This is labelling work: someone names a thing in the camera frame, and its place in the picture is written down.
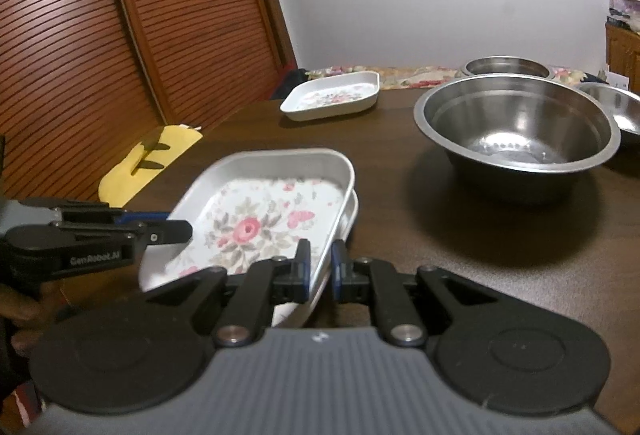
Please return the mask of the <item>left hand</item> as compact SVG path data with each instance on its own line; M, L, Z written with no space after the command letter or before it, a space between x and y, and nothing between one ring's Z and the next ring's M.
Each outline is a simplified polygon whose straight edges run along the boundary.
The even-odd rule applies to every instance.
M17 331L10 335L11 345L17 355L27 356L36 346L43 330L70 308L62 281L43 283L40 294L40 299L31 299L5 285L1 287L1 317L9 319L11 325L17 327Z

